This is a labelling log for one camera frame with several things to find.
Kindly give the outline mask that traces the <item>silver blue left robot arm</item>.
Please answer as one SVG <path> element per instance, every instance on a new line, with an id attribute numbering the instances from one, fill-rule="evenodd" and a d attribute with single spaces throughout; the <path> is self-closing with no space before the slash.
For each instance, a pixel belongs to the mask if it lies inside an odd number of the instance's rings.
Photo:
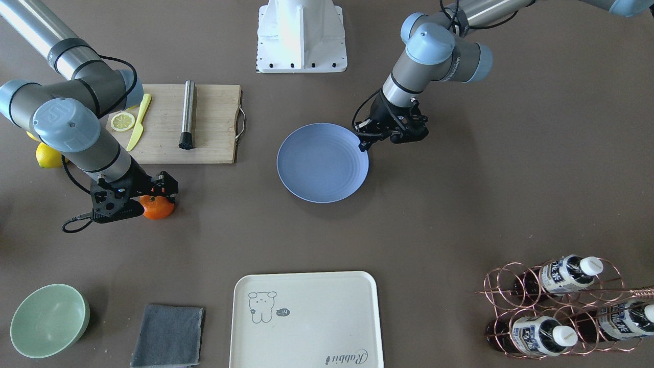
<path id="1" fill-rule="evenodd" d="M 370 96 L 366 119 L 353 122 L 360 151 L 390 139 L 393 144 L 418 142 L 428 135 L 427 116 L 418 95 L 432 81 L 476 82 L 493 66 L 492 51 L 465 36 L 500 26 L 532 1 L 453 1 L 440 3 L 436 14 L 414 13 L 402 25 L 405 48 L 383 86 Z"/>

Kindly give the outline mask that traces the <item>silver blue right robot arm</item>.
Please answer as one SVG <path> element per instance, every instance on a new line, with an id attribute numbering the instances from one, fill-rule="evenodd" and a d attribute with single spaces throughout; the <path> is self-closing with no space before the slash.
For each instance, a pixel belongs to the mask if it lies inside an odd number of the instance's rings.
<path id="1" fill-rule="evenodd" d="M 40 1 L 2 1 L 2 17 L 64 77 L 42 85 L 14 80 L 2 86 L 2 114 L 67 157 L 91 177 L 87 193 L 116 198 L 164 196 L 178 183 L 166 172 L 151 177 L 101 124 L 100 119 L 138 105 L 144 90 L 135 68 L 114 70 Z"/>

